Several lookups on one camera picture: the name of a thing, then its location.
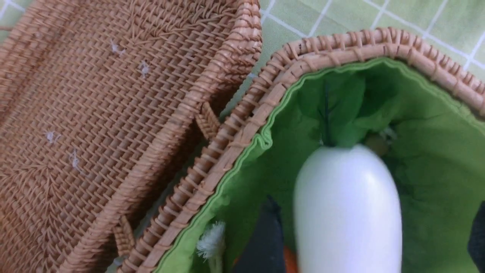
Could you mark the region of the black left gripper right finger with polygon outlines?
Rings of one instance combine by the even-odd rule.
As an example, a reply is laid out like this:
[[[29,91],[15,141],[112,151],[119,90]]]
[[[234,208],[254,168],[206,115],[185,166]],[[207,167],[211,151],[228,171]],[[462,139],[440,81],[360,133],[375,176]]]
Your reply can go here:
[[[485,202],[482,201],[473,219],[467,251],[480,273],[485,272]]]

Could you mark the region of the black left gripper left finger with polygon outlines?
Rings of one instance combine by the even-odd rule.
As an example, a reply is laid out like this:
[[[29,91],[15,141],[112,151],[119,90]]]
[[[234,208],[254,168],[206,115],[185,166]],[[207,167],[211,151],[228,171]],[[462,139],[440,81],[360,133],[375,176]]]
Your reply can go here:
[[[232,272],[286,272],[281,207],[272,197],[263,202],[253,233]]]

